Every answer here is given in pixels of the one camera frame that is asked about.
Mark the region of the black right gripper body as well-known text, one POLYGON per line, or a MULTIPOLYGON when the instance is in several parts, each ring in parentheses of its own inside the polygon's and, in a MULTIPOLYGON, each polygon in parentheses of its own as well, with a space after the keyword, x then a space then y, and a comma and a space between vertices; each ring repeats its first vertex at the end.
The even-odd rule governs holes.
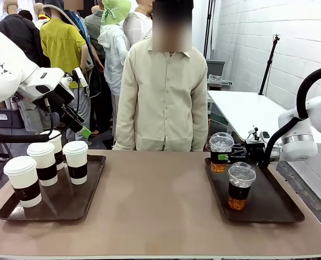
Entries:
POLYGON ((235 144, 229 154, 231 163, 244 162, 257 164, 262 161, 265 153, 265 143, 263 141, 252 142, 245 139, 242 144, 235 144))

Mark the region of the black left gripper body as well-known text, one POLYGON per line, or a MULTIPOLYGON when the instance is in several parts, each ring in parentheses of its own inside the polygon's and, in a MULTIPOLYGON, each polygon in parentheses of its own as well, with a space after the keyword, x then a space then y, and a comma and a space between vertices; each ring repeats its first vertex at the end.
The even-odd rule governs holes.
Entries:
POLYGON ((57 113, 59 121, 66 125, 66 127, 75 133, 83 130, 84 119, 73 107, 72 101, 74 100, 74 95, 69 89, 58 84, 52 90, 48 86, 37 85, 35 90, 41 95, 32 101, 34 105, 47 112, 47 104, 49 104, 52 113, 57 113))

